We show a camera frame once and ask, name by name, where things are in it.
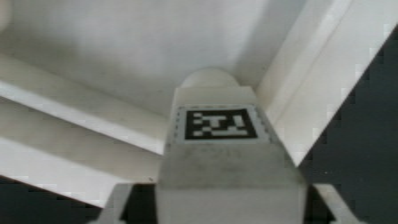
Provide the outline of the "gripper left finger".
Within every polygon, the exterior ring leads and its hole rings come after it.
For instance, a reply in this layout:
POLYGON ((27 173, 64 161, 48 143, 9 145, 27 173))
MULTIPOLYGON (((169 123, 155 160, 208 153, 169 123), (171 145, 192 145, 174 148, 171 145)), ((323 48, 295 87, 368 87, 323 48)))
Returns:
POLYGON ((131 183, 121 183, 115 185, 99 216, 94 221, 87 222, 87 224, 126 224, 123 213, 128 205, 131 189, 131 183))

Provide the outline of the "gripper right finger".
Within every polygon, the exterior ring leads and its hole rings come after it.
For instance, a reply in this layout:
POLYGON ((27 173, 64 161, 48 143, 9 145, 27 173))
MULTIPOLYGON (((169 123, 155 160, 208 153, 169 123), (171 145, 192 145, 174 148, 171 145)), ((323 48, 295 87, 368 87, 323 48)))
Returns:
POLYGON ((330 184, 316 184, 314 189, 323 199, 330 213, 334 215, 334 220, 329 224, 362 224, 348 208, 334 186, 330 184))

